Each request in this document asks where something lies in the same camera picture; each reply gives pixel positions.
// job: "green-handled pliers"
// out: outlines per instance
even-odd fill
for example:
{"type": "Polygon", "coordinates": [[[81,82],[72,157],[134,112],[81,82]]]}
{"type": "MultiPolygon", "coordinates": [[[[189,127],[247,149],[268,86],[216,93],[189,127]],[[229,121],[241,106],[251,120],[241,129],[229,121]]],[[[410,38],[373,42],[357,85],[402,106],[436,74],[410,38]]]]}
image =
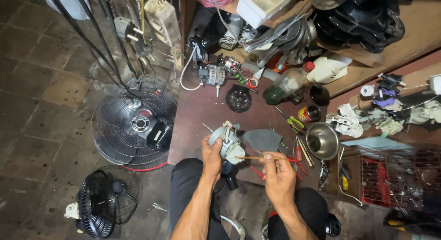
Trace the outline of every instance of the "green-handled pliers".
{"type": "Polygon", "coordinates": [[[300,129],[298,129],[298,128],[294,125],[294,123],[296,123],[297,125],[299,125],[300,128],[301,128],[302,130],[304,130],[304,131],[308,130],[308,129],[306,129],[305,125],[304,125],[302,122],[300,122],[298,119],[294,118],[294,116],[287,117],[287,116],[286,116],[286,115],[285,115],[285,114],[284,114],[284,113],[283,113],[278,107],[276,107],[276,108],[277,108],[277,110],[282,114],[282,116],[286,119],[286,123],[288,123],[288,125],[291,126],[291,129],[292,129],[293,131],[295,131],[295,133],[297,133],[297,134],[303,136],[303,132],[302,132],[300,129]]]}

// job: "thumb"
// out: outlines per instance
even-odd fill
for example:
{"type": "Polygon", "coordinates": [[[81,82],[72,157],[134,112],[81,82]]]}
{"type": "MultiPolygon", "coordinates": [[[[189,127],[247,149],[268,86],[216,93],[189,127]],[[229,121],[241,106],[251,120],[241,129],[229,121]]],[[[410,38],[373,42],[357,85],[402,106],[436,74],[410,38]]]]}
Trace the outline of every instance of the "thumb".
{"type": "Polygon", "coordinates": [[[277,177],[277,166],[271,154],[266,153],[264,156],[264,166],[266,170],[266,178],[271,181],[277,177]]]}
{"type": "Polygon", "coordinates": [[[219,154],[221,152],[221,149],[222,149],[222,139],[217,138],[213,146],[211,147],[211,153],[219,154]]]}

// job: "stone floor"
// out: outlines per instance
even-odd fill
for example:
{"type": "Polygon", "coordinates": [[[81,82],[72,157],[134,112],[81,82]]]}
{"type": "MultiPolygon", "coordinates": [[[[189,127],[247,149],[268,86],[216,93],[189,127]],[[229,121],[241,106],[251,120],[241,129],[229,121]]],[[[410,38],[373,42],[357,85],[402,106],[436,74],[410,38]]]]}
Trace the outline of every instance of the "stone floor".
{"type": "MultiPolygon", "coordinates": [[[[100,11],[93,13],[127,82],[131,73],[107,19],[100,11]]],[[[101,46],[90,21],[78,23],[101,46]]],[[[169,53],[161,43],[155,46],[169,53]]],[[[157,79],[174,77],[168,57],[156,49],[153,56],[157,79]]],[[[0,0],[0,68],[0,239],[88,239],[63,215],[84,178],[110,164],[95,149],[90,117],[114,85],[69,24],[44,0],[0,0]]],[[[171,86],[179,92],[176,83],[171,86]]],[[[113,239],[168,239],[168,213],[152,204],[168,208],[171,170],[167,165],[139,173],[144,190],[140,204],[113,239]]],[[[260,239],[271,211],[263,187],[240,182],[234,192],[221,192],[220,203],[222,214],[243,223],[248,239],[260,239]]],[[[333,200],[328,204],[343,224],[336,239],[389,239],[389,229],[380,226],[385,211],[361,210],[333,200]]]]}

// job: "green liquid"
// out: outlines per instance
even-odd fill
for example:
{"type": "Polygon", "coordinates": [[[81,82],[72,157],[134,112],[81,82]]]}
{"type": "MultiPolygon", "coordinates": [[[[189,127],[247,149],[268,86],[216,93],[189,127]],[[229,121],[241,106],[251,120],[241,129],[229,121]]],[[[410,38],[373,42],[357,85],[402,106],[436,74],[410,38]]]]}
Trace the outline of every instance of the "green liquid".
{"type": "Polygon", "coordinates": [[[285,91],[279,86],[271,85],[263,91],[263,98],[268,105],[277,105],[280,101],[287,97],[285,91]]]}

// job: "metal bowl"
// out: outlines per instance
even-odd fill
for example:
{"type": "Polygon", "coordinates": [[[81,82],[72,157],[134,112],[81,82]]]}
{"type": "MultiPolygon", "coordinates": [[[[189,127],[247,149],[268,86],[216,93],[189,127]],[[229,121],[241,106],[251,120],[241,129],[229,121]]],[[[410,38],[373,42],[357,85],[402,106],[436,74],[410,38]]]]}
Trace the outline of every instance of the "metal bowl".
{"type": "Polygon", "coordinates": [[[313,123],[306,133],[306,143],[314,156],[327,161],[337,156],[339,140],[337,132],[324,122],[313,123]]]}

